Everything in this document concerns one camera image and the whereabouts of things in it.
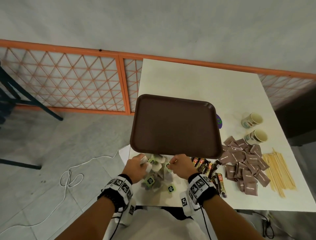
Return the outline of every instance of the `brown tray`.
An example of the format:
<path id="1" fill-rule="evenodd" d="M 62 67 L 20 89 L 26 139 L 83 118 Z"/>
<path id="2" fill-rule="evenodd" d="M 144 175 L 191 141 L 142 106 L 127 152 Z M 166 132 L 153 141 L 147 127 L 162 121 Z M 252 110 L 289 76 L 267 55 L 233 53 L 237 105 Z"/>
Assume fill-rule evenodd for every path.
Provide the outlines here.
<path id="1" fill-rule="evenodd" d="M 137 99 L 130 144 L 139 153 L 213 159 L 223 151 L 212 104 L 150 94 Z"/>

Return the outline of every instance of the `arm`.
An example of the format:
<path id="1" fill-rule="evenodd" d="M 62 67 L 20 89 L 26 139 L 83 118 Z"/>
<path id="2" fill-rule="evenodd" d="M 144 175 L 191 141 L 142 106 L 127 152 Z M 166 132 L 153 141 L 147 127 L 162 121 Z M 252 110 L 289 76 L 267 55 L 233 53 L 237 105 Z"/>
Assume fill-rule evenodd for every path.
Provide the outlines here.
<path id="1" fill-rule="evenodd" d="M 144 154 L 129 159 L 122 172 L 122 174 L 129 176 L 133 184 L 139 182 L 146 175 L 146 165 L 140 165 L 142 157 L 144 157 Z M 102 240 L 114 210 L 113 202 L 106 197 L 101 197 L 63 231 L 56 240 Z"/>
<path id="2" fill-rule="evenodd" d="M 168 165 L 179 177 L 188 178 L 197 173 L 192 161 L 185 154 L 175 155 Z M 207 216 L 219 240 L 262 240 L 264 239 L 242 216 L 216 195 L 203 202 Z"/>

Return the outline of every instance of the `hand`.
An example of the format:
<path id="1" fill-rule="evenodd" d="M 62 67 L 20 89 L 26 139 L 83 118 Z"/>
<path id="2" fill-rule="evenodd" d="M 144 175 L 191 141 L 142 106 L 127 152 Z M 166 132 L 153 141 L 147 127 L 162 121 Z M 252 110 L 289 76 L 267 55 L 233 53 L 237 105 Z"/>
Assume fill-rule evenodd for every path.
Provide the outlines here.
<path id="1" fill-rule="evenodd" d="M 183 179 L 188 179 L 192 174 L 197 173 L 191 159 L 185 154 L 175 155 L 167 166 L 175 174 Z"/>
<path id="2" fill-rule="evenodd" d="M 130 177 L 133 184 L 139 182 L 147 174 L 146 172 L 147 165 L 146 164 L 140 165 L 140 160 L 144 156 L 145 156 L 144 154 L 140 153 L 137 156 L 133 157 L 132 159 L 127 160 L 127 163 L 122 172 L 122 174 L 126 174 L 127 176 Z"/>

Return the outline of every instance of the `paper cup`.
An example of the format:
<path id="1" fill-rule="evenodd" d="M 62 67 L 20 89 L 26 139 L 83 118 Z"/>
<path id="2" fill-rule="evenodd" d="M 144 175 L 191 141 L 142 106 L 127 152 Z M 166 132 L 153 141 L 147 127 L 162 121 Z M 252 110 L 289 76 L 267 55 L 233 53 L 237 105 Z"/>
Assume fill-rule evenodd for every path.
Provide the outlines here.
<path id="1" fill-rule="evenodd" d="M 247 129 L 261 123 L 263 123 L 263 118 L 255 112 L 251 113 L 248 117 L 241 121 L 242 126 Z"/>
<path id="2" fill-rule="evenodd" d="M 253 145 L 253 144 L 259 144 L 259 143 L 267 141 L 268 136 L 264 131 L 260 129 L 256 129 L 252 131 L 251 133 L 247 134 L 246 136 L 244 136 L 244 140 L 249 145 Z"/>

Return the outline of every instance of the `orange frame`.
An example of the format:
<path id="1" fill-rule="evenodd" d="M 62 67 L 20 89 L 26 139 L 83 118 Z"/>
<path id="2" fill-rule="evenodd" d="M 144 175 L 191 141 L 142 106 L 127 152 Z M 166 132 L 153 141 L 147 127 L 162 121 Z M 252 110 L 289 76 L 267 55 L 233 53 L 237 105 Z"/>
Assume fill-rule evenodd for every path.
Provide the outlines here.
<path id="1" fill-rule="evenodd" d="M 147 58 L 147 59 L 153 59 L 153 60 L 176 62 L 176 63 L 190 64 L 190 65 L 197 65 L 197 66 L 205 66 L 205 67 L 213 67 L 213 68 L 219 68 L 219 69 L 226 69 L 226 70 L 247 72 L 247 73 L 256 73 L 256 74 L 263 74 L 263 75 L 286 76 L 286 77 L 302 78 L 302 79 L 316 79 L 316 74 L 312 74 L 312 73 L 301 73 L 301 72 L 293 72 L 293 71 L 285 71 L 285 70 L 275 70 L 275 69 L 267 69 L 267 68 L 259 68 L 259 67 L 225 64 L 225 63 L 214 63 L 214 62 L 205 62 L 205 61 L 198 61 L 198 60 L 161 57 L 161 56 L 153 56 L 153 55 L 145 55 L 145 54 L 114 52 L 114 51 L 107 51 L 107 50 L 102 50 L 102 49 L 97 50 L 97 49 L 87 49 L 87 48 L 64 47 L 64 46 L 54 46 L 54 45 L 47 45 L 47 44 L 9 41 L 9 40 L 1 40 L 1 39 L 0 39 L 0 47 L 22 48 L 22 49 L 29 49 L 29 50 L 59 52 L 59 53 L 68 53 L 68 54 L 103 56 L 103 57 L 112 57 L 115 59 L 116 67 L 118 70 L 119 83 L 121 86 L 121 91 L 122 91 L 122 96 L 123 96 L 125 112 L 86 110 L 86 109 L 73 109 L 73 108 L 57 108 L 57 107 L 50 108 L 51 110 L 57 111 L 57 112 L 134 115 L 134 113 L 131 112 L 131 108 L 130 108 L 124 59 L 143 60 L 144 58 Z M 36 106 L 20 105 L 20 106 L 17 106 L 17 108 L 40 110 L 40 108 Z"/>

